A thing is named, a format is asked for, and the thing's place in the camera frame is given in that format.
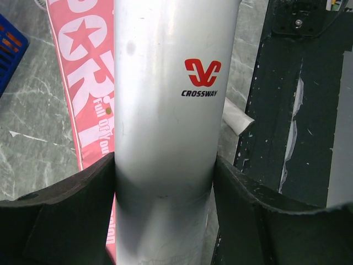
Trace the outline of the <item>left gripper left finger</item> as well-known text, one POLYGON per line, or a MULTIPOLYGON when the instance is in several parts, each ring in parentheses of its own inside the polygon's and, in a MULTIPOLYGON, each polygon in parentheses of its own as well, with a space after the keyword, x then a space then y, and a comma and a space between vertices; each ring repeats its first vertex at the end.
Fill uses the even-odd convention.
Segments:
POLYGON ((1 264, 112 264, 114 173, 109 153, 49 187, 1 201, 1 264))

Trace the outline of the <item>pink racket cover bag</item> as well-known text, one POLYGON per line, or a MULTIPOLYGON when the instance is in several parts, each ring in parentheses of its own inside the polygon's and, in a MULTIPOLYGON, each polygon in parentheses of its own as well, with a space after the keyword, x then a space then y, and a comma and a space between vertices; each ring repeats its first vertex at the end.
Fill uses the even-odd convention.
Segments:
POLYGON ((79 170, 114 150, 114 2, 47 1, 79 170))

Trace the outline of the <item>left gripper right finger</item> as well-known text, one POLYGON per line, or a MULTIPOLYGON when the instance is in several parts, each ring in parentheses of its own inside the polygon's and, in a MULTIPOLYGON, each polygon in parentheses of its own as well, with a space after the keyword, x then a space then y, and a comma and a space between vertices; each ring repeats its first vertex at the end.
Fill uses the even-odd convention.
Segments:
POLYGON ((352 204, 320 208, 282 195, 222 157, 213 189, 220 264, 351 264, 352 204))

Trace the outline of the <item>white shuttlecock tube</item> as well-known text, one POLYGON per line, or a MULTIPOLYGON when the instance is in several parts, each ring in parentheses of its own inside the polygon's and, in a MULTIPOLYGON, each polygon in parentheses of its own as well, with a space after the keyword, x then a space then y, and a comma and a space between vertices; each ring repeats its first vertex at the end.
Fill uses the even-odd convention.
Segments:
POLYGON ((117 264, 200 264, 239 1, 115 1, 117 264))

